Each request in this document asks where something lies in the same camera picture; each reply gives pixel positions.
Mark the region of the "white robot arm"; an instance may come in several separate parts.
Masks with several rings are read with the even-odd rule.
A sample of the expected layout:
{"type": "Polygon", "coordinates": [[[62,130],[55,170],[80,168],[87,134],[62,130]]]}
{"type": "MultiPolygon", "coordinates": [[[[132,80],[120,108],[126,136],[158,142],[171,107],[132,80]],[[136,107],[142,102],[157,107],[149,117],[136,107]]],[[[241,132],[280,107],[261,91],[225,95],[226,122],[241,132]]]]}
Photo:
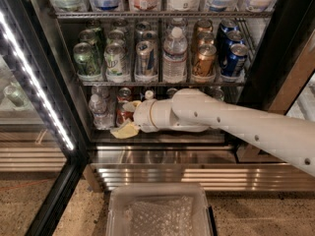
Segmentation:
{"type": "Polygon", "coordinates": [[[184,88],[171,99],[124,104],[133,118],[111,130],[127,139],[162,130],[203,132],[219,128],[290,165],[315,176],[315,123],[229,104],[195,89],[184,88]]]}

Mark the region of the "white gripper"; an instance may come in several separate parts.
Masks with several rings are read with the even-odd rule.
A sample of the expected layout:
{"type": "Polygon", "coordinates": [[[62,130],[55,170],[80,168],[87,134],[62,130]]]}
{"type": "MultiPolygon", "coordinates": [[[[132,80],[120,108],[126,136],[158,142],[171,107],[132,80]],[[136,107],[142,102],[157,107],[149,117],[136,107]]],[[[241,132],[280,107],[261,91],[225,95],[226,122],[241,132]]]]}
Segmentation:
{"type": "Polygon", "coordinates": [[[139,134],[139,128],[145,133],[152,132],[154,125],[151,121],[150,113],[153,103],[152,100],[145,100],[143,102],[134,100],[124,103],[123,109],[125,111],[135,111],[133,114],[135,124],[127,120],[120,127],[112,129],[110,134],[116,139],[128,139],[137,136],[139,134]]]}

